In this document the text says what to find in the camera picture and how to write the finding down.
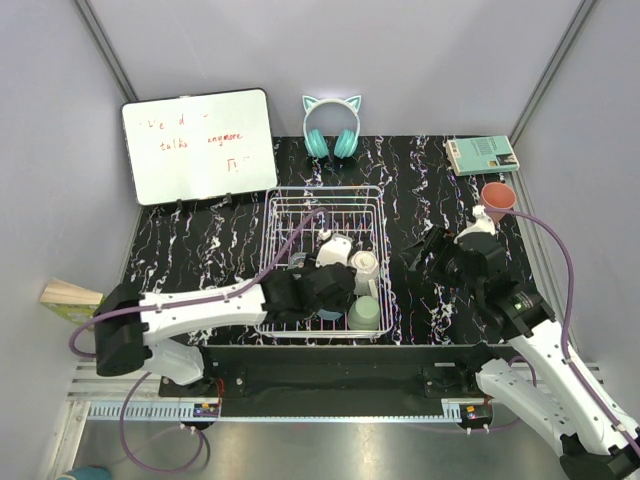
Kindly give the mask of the blue plastic cup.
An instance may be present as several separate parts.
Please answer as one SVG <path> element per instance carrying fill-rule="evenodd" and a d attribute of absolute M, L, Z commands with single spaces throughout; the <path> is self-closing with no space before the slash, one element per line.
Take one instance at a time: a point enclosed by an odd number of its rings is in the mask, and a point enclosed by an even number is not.
<path fill-rule="evenodd" d="M 337 321 L 339 320 L 343 315 L 344 312 L 343 311 L 330 311 L 330 310 L 326 310 L 326 309 L 320 309 L 317 312 L 318 317 L 323 320 L 323 321 Z"/>

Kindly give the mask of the white ceramic mug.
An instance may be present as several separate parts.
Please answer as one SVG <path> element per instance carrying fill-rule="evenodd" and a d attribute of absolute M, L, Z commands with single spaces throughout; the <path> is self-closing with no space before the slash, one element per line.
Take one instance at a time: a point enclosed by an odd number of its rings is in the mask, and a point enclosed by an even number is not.
<path fill-rule="evenodd" d="M 379 262 L 376 255 L 371 251 L 357 251 L 349 259 L 349 266 L 356 270 L 354 293 L 377 299 Z"/>

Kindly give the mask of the green plastic cup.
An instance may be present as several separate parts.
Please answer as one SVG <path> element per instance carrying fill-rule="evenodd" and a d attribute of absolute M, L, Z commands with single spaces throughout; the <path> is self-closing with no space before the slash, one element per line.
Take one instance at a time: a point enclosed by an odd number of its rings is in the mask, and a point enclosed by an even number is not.
<path fill-rule="evenodd" d="M 379 303 L 371 296 L 359 297 L 347 313 L 347 324 L 350 330 L 376 330 L 379 321 Z"/>

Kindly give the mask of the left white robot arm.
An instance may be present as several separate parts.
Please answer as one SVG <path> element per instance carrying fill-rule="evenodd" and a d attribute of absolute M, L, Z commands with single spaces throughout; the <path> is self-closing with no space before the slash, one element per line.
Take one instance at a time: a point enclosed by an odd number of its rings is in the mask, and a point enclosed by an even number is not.
<path fill-rule="evenodd" d="M 126 301 L 114 290 L 92 319 L 96 370 L 102 377 L 155 373 L 196 396 L 215 386 L 202 350 L 174 340 L 196 330 L 295 324 L 353 303 L 356 270 L 340 263 L 271 270 L 214 290 L 152 294 Z"/>

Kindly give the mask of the clear faceted glass cup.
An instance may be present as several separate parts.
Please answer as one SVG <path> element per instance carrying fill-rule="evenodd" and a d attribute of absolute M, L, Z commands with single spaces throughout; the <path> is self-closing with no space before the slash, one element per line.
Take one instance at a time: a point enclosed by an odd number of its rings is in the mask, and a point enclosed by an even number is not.
<path fill-rule="evenodd" d="M 288 268 L 290 270 L 314 268 L 315 266 L 316 257 L 307 252 L 296 252 L 288 260 Z"/>

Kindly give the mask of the pink plastic cup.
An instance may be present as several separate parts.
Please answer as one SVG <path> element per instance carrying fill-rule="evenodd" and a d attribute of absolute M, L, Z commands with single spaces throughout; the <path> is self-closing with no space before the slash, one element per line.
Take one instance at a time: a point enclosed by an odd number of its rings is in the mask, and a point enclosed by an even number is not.
<path fill-rule="evenodd" d="M 489 209 L 510 210 L 516 204 L 516 200 L 516 193 L 513 189 L 500 182 L 487 183 L 480 193 L 480 202 L 486 211 Z"/>

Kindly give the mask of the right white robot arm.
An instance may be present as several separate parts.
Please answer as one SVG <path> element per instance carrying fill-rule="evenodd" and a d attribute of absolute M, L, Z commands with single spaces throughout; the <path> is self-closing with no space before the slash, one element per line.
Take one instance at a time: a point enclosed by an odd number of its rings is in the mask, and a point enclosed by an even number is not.
<path fill-rule="evenodd" d="M 541 392 L 480 343 L 455 362 L 460 393 L 502 402 L 551 446 L 570 479 L 626 479 L 638 472 L 638 422 L 563 343 L 562 326 L 536 287 L 512 277 L 494 228 L 472 226 L 456 235 L 433 227 L 403 258 L 409 270 L 470 293 L 481 320 L 549 390 Z"/>

